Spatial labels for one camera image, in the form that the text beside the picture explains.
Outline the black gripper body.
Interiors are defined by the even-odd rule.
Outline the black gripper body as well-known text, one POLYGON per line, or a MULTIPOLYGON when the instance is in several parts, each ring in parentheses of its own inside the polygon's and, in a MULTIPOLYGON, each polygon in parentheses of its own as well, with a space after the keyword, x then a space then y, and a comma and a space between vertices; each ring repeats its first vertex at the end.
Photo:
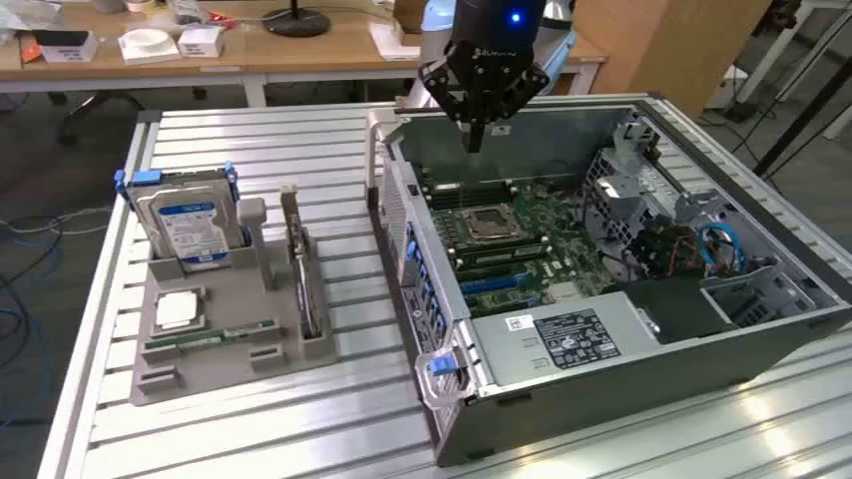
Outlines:
POLYGON ((537 65, 533 41, 541 15, 540 1, 459 1, 447 53, 477 52, 481 74, 497 65, 537 65))

